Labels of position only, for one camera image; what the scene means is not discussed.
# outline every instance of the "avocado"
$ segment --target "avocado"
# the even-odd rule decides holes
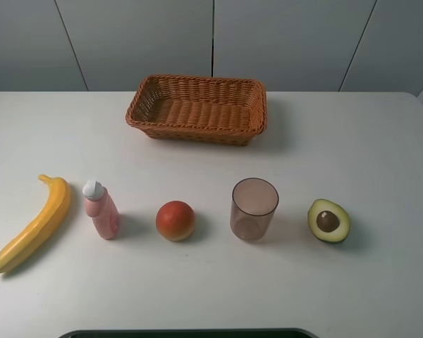
[[[307,220],[317,239],[332,244],[343,242],[351,228],[350,216],[345,209],[327,199],[313,202]]]

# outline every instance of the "plastic cup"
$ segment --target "plastic cup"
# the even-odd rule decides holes
[[[261,178],[239,181],[232,191],[231,229],[236,237],[257,241],[268,230],[279,203],[274,186]]]

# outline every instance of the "brown basket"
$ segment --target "brown basket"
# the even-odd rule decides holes
[[[245,146],[266,129],[266,92],[255,80],[152,75],[125,120],[154,139]]]

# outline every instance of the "bottle cap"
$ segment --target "bottle cap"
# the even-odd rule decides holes
[[[90,201],[96,201],[104,195],[104,188],[100,182],[96,180],[89,180],[83,187],[83,196]]]

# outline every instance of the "plastic bottle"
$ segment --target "plastic bottle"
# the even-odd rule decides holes
[[[112,239],[118,233],[118,209],[108,190],[98,181],[87,181],[83,187],[86,214],[92,218],[100,237]]]

